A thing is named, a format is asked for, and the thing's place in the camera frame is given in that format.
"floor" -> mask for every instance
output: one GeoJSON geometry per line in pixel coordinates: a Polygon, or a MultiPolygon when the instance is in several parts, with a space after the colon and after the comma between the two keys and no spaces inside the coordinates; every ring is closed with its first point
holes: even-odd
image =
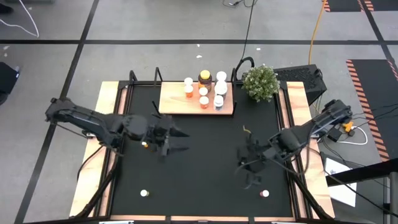
{"type": "MultiPolygon", "coordinates": [[[[21,68],[17,85],[0,106],[2,223],[68,218],[86,141],[63,129],[49,131],[44,111],[52,97],[68,96],[94,109],[101,82],[127,80],[131,69],[139,80],[151,80],[155,67],[166,80],[203,69],[230,72],[241,58],[250,13],[242,4],[225,7],[222,0],[35,1],[27,7],[39,39],[0,25],[0,61],[21,68]]],[[[9,5],[15,13],[0,18],[33,30],[23,8],[17,2],[9,5]]],[[[275,68],[307,64],[321,6],[321,0],[258,1],[245,55],[275,68]]],[[[398,59],[393,21],[398,21],[397,11],[323,14],[317,34],[322,41],[315,42],[312,52],[312,63],[322,70],[328,87],[322,104],[341,99],[354,113],[362,113],[346,59],[398,59]]],[[[363,136],[350,140],[361,142],[363,136]]],[[[329,145],[349,161],[381,161],[372,138],[365,146],[329,145]]],[[[375,197],[374,188],[362,184],[364,194],[375,197]]],[[[369,215],[335,210],[343,220],[376,222],[369,215]]],[[[378,212],[374,210],[370,205],[369,211],[378,212]]]]}

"black tabletop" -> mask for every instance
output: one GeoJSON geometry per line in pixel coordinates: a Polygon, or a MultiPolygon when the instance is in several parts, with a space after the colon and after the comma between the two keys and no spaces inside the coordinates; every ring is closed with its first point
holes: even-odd
{"type": "MultiPolygon", "coordinates": [[[[130,113],[151,118],[151,101],[159,102],[160,87],[134,86],[130,113]]],[[[244,146],[242,126],[260,142],[279,131],[275,102],[256,103],[237,89],[235,115],[174,115],[176,125],[191,135],[172,138],[189,150],[170,155],[164,163],[139,142],[126,140],[121,173],[116,180],[112,215],[189,215],[292,217],[289,186],[283,169],[267,164],[262,184],[243,190],[243,176],[234,175],[236,148],[244,146]],[[141,190],[148,197],[141,197],[141,190]],[[260,191],[270,196],[261,198],[260,191]]]]}

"white paper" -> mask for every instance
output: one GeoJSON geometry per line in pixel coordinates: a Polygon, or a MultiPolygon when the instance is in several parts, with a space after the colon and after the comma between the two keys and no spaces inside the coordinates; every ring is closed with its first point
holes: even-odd
{"type": "MultiPolygon", "coordinates": [[[[325,170],[332,175],[350,170],[350,168],[344,164],[326,158],[325,170]]],[[[353,190],[356,190],[356,183],[348,184],[348,186],[350,186],[353,190]]],[[[346,186],[339,185],[339,186],[329,187],[329,193],[331,198],[339,202],[343,202],[347,205],[351,205],[352,207],[355,207],[356,194],[346,186]]]]}

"potted plant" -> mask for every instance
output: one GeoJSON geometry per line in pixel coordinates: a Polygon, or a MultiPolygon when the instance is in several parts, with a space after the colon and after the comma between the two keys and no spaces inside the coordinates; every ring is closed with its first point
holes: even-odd
{"type": "Polygon", "coordinates": [[[270,102],[274,93],[279,91],[280,82],[276,79],[277,75],[273,68],[264,64],[260,67],[250,68],[249,71],[243,73],[243,88],[257,102],[261,100],[270,102]]]}

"wooden board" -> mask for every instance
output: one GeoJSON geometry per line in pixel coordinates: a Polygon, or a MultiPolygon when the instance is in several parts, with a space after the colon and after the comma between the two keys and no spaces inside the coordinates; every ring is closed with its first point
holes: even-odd
{"type": "Polygon", "coordinates": [[[193,83],[193,97],[187,98],[184,92],[184,82],[162,82],[160,92],[159,112],[163,114],[218,114],[228,115],[233,112],[232,84],[227,83],[228,91],[221,111],[213,108],[214,83],[211,91],[207,94],[209,105],[207,109],[202,109],[199,103],[198,83],[193,83]]]}
{"type": "MultiPolygon", "coordinates": [[[[289,93],[290,105],[292,107],[293,120],[295,125],[301,125],[311,120],[311,112],[308,107],[307,97],[305,95],[304,84],[302,82],[287,82],[287,91],[289,93]]],[[[316,140],[310,141],[310,148],[319,152],[316,140]]],[[[307,149],[301,152],[303,166],[307,163],[307,149]]],[[[335,217],[333,206],[331,204],[329,188],[326,183],[325,173],[323,172],[322,158],[316,152],[310,151],[309,167],[305,173],[307,189],[311,192],[315,200],[331,217],[335,217]]]]}
{"type": "MultiPolygon", "coordinates": [[[[103,82],[98,95],[97,105],[95,111],[100,113],[113,113],[116,95],[118,92],[119,82],[103,82]]],[[[99,144],[96,138],[87,140],[85,161],[92,153],[94,153],[99,144]]],[[[105,158],[105,147],[102,148],[94,157],[86,163],[86,166],[80,171],[80,176],[77,182],[75,196],[73,198],[72,207],[70,209],[70,216],[77,215],[83,210],[86,204],[93,197],[94,193],[100,184],[101,171],[105,158]]]]}

